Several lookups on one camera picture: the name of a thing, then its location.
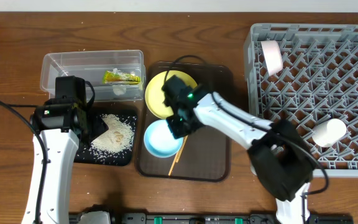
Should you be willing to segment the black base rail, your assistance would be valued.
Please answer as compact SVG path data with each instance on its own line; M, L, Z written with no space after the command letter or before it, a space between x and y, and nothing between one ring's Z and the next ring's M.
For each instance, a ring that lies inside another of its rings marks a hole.
M68 221L70 223L89 223L88 212L104 212L109 217L102 218L100 221L94 219L91 223L105 223L109 221L112 224L269 224L278 223L274 214L260 213L249 215L217 215L217 214L168 214L168 213L115 213L104 205L93 205L80 213L70 213Z

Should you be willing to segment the grey dishwasher rack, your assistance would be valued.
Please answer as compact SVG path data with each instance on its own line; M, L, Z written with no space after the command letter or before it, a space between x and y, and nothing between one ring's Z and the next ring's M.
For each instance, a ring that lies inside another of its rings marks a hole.
M278 42L283 69L268 75L261 41ZM249 111L287 119L331 177L358 178L358 25L254 24L244 43ZM337 118L346 134L331 147L313 128Z

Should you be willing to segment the black plastic bin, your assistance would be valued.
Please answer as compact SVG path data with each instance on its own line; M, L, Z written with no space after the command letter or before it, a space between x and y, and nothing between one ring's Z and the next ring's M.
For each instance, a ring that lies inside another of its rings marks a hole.
M89 148L80 149L75 162L107 166L126 166L132 159L137 113L130 109L95 107L91 114L102 118L109 130Z

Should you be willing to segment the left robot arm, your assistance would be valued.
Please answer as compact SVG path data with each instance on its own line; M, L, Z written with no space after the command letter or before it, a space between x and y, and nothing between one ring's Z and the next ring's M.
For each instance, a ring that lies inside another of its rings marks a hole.
M93 102L50 99L36 107L34 166L23 223L68 223L73 163L80 147L108 130Z

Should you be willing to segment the yellow plate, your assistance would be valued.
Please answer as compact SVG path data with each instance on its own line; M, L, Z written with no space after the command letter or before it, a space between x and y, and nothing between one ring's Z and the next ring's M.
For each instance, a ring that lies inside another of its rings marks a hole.
M171 107L165 106L164 92L162 91L162 86L164 84L164 78L166 75L166 71L158 73L154 76L145 89L145 102L148 109L154 114L156 117L160 119L166 119L167 117L173 115L173 111ZM181 72L178 70L171 70L167 75L167 79L176 75L180 78L187 86L192 88L197 86L195 80L185 72Z

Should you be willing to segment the blue bowl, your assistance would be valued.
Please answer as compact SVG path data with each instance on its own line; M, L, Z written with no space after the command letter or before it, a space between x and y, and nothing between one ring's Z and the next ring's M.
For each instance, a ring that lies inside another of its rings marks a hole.
M171 133L168 123L160 119L151 123L144 134L144 146L153 156L158 158L168 158L176 154L184 138L175 139Z

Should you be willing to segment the green snack wrapper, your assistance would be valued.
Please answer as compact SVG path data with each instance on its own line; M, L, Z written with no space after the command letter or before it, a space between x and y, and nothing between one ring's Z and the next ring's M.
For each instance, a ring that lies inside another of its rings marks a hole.
M103 84L124 84L124 85L137 85L141 81L141 78L138 77L134 72L126 73L118 69L113 69L111 71L105 71L102 83Z

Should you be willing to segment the rice food waste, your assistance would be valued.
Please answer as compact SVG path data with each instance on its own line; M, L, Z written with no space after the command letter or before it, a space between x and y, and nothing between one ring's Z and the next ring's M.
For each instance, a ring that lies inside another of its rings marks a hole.
M91 143L91 158L102 164L118 164L132 151L135 116L103 114L102 119L109 129Z

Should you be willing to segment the wooden chopstick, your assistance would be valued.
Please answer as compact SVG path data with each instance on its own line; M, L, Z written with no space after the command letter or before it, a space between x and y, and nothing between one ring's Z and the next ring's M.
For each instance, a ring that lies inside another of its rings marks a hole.
M180 150L178 151L177 156L176 156L176 160L175 160L176 163L178 163L179 160L180 160L180 157L181 157L181 154L182 154L183 149L184 149L184 147L185 147L185 144L186 144L186 142L187 142L187 139L188 139L188 136L185 136L185 137L183 138L183 142L182 142L181 148L180 148Z
M169 172L168 172L168 176L171 176L171 174L172 174L172 172L173 172L173 169L174 169L174 166L175 166L175 164L177 163L178 158L180 157L179 154L180 154L179 152L177 152L177 153L175 154L175 158L174 158L174 160L173 160L173 162L172 162L172 164L171 164L170 170L169 170Z

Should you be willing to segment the small white green cup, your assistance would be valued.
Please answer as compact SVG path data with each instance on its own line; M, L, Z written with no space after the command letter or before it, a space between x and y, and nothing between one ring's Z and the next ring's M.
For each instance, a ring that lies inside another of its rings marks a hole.
M333 118L313 128L312 140L320 147L331 147L346 134L346 131L345 123Z

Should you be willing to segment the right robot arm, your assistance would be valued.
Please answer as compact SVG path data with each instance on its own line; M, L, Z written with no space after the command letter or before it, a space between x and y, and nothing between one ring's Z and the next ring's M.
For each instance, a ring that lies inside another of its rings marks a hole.
M280 223L306 223L306 207L316 159L291 122L257 118L230 104L202 85L165 83L164 103L173 115L167 123L175 138L212 127L240 144L248 153L262 186L276 199Z

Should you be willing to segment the clear plastic bin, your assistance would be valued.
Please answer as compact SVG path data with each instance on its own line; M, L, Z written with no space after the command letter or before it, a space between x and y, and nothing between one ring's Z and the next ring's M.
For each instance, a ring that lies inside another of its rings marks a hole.
M105 71L113 69L134 72L141 81L137 85L103 84ZM57 77L76 76L89 81L93 86L86 87L86 97L95 101L141 101L144 99L145 67L141 50L102 50L82 52L49 53L44 57L40 77L40 89L55 96Z

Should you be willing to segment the pink bowl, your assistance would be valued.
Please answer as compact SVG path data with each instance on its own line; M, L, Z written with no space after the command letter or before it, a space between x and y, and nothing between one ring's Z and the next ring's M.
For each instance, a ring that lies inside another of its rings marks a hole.
M261 41L260 44L268 75L272 76L280 72L283 69L283 60L278 42L274 40L267 40Z

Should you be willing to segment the dark brown tray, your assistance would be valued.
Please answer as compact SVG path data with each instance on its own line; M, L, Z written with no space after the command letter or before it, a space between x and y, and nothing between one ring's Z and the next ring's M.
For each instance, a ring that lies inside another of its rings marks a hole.
M173 69L187 73L196 83L212 83L212 89L226 100L233 100L236 95L232 89L233 74L224 65L211 65L207 68L203 64L179 62ZM168 176L168 172L175 157L155 157L146 150L142 142L139 144L135 166L146 177L219 182L229 173L230 153L231 140L216 129L204 127L187 139L171 176Z

